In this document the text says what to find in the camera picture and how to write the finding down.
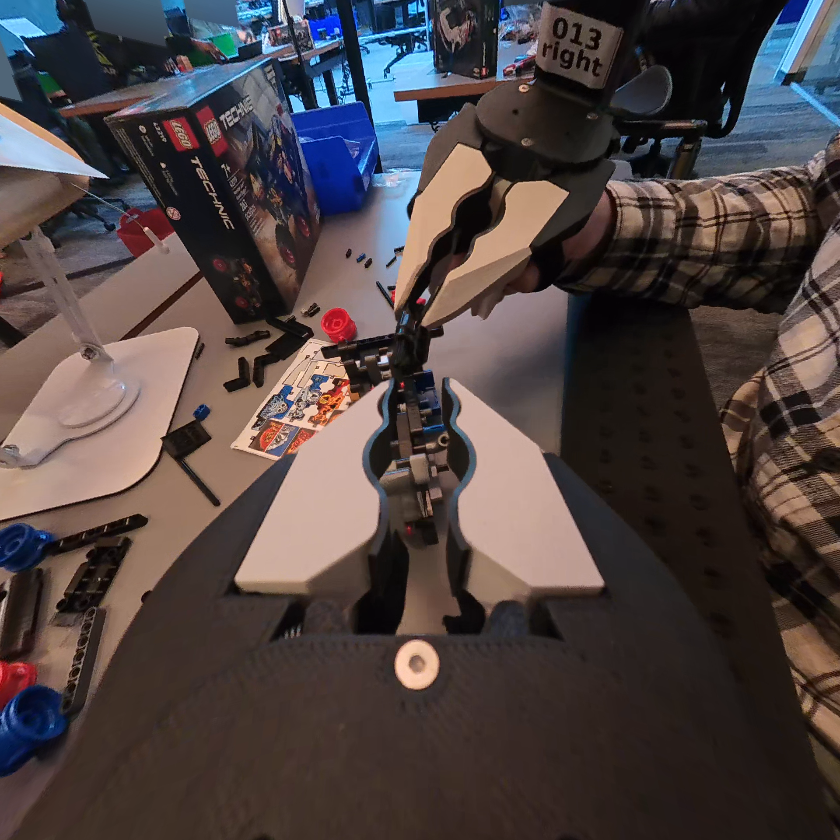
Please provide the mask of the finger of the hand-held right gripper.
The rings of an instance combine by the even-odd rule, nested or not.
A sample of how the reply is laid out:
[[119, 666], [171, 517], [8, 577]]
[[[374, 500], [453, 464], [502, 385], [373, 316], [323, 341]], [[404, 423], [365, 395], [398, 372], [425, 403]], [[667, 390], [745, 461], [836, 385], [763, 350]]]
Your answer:
[[487, 319], [508, 284], [524, 271], [533, 242], [568, 195], [550, 182], [510, 186], [497, 223], [477, 236], [465, 260], [447, 273], [423, 312], [422, 326], [441, 327], [467, 310]]
[[479, 148], [458, 142], [414, 198], [394, 307], [415, 319], [486, 319], [496, 306], [495, 176]]

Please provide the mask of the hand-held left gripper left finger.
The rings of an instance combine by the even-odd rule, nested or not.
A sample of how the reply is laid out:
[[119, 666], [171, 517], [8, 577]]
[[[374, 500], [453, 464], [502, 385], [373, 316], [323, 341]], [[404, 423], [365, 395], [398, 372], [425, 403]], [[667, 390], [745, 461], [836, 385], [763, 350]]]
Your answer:
[[408, 549], [381, 478], [392, 462], [395, 384], [375, 386], [316, 433], [288, 470], [235, 575], [240, 591], [331, 602], [361, 634], [395, 634]]

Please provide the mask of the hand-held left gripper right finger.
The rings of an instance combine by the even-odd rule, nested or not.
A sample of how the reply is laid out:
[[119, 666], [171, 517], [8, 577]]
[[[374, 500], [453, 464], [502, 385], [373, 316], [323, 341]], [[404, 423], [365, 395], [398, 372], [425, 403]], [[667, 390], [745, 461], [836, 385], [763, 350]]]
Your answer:
[[599, 596], [604, 580], [550, 468], [517, 427], [452, 377], [442, 383], [447, 462], [449, 634], [480, 634], [499, 606], [524, 613], [563, 597]]

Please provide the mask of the toy car chassis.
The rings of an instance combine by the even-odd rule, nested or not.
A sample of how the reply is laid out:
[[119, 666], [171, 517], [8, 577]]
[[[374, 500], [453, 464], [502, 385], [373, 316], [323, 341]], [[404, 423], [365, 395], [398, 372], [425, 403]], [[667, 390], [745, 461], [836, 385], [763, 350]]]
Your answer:
[[[442, 327], [427, 331], [430, 343], [444, 335]], [[323, 355], [343, 365], [354, 400], [376, 385], [390, 386], [390, 395], [381, 404], [388, 419], [388, 442], [379, 444], [374, 472], [395, 507], [404, 540], [417, 547], [430, 546], [438, 543], [434, 514], [443, 497], [439, 476], [448, 469], [448, 432], [434, 374], [425, 365], [409, 375], [394, 371], [393, 339], [394, 334], [389, 334], [340, 343]]]

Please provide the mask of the black toy link piece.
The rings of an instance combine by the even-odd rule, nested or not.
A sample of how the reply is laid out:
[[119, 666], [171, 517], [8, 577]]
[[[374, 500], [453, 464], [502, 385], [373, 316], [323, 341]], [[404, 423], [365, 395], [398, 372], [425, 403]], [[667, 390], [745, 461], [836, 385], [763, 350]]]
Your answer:
[[396, 330], [391, 349], [391, 365], [399, 375], [412, 375], [423, 369], [431, 339], [422, 326], [423, 307], [408, 303], [396, 313]]

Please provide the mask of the person's right forearm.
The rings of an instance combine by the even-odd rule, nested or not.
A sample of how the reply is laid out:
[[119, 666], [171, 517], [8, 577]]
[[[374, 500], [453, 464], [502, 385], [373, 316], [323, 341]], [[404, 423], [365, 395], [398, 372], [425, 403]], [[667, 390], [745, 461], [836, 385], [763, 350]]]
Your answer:
[[611, 181], [605, 232], [553, 284], [684, 308], [783, 312], [838, 222], [839, 138], [806, 164]]

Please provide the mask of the person's right hand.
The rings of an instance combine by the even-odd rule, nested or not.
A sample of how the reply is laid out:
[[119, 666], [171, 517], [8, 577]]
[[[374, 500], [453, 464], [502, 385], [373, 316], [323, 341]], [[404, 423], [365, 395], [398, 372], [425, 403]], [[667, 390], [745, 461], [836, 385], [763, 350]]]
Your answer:
[[616, 225], [616, 206], [609, 188], [605, 188], [591, 214], [563, 235], [555, 237], [533, 253], [523, 272], [508, 282], [503, 295], [531, 294], [550, 287], [572, 296], [588, 292], [581, 278], [597, 265], [606, 245], [612, 240]]

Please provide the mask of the black long axle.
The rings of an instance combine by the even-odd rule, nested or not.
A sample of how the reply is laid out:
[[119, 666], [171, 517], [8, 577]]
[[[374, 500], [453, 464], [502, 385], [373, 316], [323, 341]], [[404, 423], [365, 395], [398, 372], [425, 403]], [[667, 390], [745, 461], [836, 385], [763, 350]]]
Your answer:
[[207, 484], [197, 475], [197, 473], [186, 463], [183, 458], [176, 458], [175, 463], [180, 467], [187, 478], [199, 489], [204, 498], [206, 498], [215, 508], [221, 507], [221, 500], [209, 489]]

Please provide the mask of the dark background toy box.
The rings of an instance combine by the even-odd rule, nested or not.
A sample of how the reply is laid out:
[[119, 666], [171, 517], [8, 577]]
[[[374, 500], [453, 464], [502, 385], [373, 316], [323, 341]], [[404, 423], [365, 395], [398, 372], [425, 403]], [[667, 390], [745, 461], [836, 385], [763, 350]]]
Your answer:
[[437, 74], [497, 74], [499, 1], [433, 1], [428, 12]]

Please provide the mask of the black support pole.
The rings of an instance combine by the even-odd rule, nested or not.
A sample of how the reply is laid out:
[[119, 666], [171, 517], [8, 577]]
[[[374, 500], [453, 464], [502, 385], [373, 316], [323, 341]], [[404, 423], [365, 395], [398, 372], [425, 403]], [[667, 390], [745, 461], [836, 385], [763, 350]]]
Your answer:
[[338, 0], [335, 2], [342, 29], [342, 39], [345, 57], [350, 69], [353, 94], [355, 100], [364, 105], [371, 124], [374, 122], [371, 102], [364, 75], [364, 65], [361, 55], [357, 27], [354, 21], [354, 9], [351, 1]]

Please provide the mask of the black angled toy panel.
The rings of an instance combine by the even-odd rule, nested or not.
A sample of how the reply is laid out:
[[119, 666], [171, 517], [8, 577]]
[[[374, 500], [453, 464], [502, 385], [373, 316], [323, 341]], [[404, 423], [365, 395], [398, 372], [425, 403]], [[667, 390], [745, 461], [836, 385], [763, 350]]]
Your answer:
[[266, 324], [280, 331], [279, 338], [265, 348], [265, 354], [277, 361], [284, 361], [296, 354], [314, 337], [314, 332], [309, 326], [299, 323], [294, 318], [282, 320], [266, 316]]

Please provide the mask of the grey toy beam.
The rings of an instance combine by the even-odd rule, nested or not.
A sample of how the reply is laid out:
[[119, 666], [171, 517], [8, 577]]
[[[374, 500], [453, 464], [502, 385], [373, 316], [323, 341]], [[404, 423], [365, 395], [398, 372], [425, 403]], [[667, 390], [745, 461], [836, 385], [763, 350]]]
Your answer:
[[104, 607], [96, 606], [87, 609], [80, 620], [77, 647], [60, 706], [65, 718], [75, 717], [86, 705], [106, 615]]

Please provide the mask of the red floor bin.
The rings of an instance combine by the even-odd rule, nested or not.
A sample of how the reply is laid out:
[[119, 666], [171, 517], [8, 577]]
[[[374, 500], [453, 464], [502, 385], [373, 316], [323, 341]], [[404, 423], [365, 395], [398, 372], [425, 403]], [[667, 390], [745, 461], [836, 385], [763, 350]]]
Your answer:
[[147, 211], [131, 207], [122, 213], [117, 227], [118, 238], [134, 258], [151, 249], [168, 255], [170, 248], [165, 240], [173, 234], [168, 217], [158, 207]]

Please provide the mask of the black curved toy panel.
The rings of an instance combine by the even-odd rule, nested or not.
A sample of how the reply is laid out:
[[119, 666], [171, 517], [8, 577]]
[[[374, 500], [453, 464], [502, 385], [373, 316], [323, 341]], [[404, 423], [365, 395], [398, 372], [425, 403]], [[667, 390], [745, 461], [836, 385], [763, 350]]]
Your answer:
[[35, 648], [44, 572], [33, 568], [2, 584], [1, 659], [18, 661]]

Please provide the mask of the instruction booklet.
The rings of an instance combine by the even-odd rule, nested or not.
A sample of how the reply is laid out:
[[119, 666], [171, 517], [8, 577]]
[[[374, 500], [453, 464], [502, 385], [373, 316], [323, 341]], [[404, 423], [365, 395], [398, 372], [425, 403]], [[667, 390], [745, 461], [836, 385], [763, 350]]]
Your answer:
[[53, 133], [1, 105], [1, 165], [38, 172], [107, 179]]

